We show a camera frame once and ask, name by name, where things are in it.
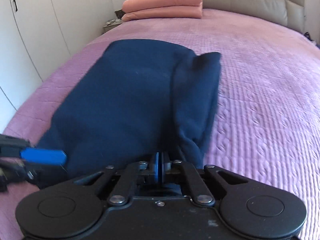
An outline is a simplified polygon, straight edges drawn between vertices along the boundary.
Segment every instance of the nightstand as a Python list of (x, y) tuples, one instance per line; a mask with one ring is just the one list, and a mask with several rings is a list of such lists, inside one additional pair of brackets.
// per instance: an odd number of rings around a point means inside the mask
[(106, 25), (104, 25), (103, 28), (103, 33), (106, 33), (110, 30), (112, 30), (113, 28), (119, 26), (123, 21), (122, 20), (116, 20), (115, 22), (110, 24), (110, 21), (106, 23)]

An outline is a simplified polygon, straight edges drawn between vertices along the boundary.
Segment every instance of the door handle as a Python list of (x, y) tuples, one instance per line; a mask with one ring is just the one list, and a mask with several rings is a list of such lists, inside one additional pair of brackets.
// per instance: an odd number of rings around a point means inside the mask
[(14, 2), (14, 5), (16, 6), (16, 12), (17, 12), (18, 11), (17, 2), (16, 0), (13, 0), (13, 2)]

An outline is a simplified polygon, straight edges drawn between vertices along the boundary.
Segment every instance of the wardrobe door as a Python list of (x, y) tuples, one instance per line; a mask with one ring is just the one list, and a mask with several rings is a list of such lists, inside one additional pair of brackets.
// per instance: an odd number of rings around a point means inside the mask
[(99, 36), (92, 24), (95, 13), (89, 0), (52, 0), (52, 3), (71, 55)]
[(116, 14), (114, 12), (112, 0), (88, 0), (94, 14), (92, 19), (92, 27), (97, 31), (96, 37), (103, 34), (102, 27), (106, 24), (108, 20), (116, 19)]
[(27, 51), (42, 80), (70, 57), (51, 0), (11, 0)]
[(0, 88), (0, 133), (2, 133), (11, 120), (11, 118), (16, 113), (16, 110), (11, 105), (5, 94)]
[(20, 37), (10, 0), (0, 0), (0, 19), (0, 87), (18, 109), (41, 79)]

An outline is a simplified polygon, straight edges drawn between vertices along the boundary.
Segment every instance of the quilted bedspread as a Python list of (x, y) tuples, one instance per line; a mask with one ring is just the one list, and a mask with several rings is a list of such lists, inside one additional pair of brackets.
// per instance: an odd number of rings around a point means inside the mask
[[(49, 128), (54, 111), (106, 47), (131, 38), (169, 41), (196, 54), (222, 54), (219, 109), (204, 163), (300, 197), (308, 211), (300, 237), (319, 240), (320, 50), (285, 27), (213, 9), (205, 9), (203, 19), (126, 22), (52, 74), (17, 111), (5, 133), (35, 144)], [(0, 194), (1, 240), (21, 238), (14, 210), (35, 190), (20, 184)]]

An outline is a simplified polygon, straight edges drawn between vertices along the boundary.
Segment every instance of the pink blanket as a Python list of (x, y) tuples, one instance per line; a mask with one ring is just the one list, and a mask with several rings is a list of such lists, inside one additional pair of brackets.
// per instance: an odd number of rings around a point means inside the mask
[[(205, 9), (202, 19), (126, 22), (59, 68), (23, 104), (5, 133), (36, 143), (74, 85), (119, 39), (156, 39), (222, 54), (219, 109), (205, 163), (288, 190), (307, 206), (300, 237), (320, 239), (320, 50), (301, 34), (240, 14)], [(0, 239), (18, 240), (23, 184), (0, 194)]]

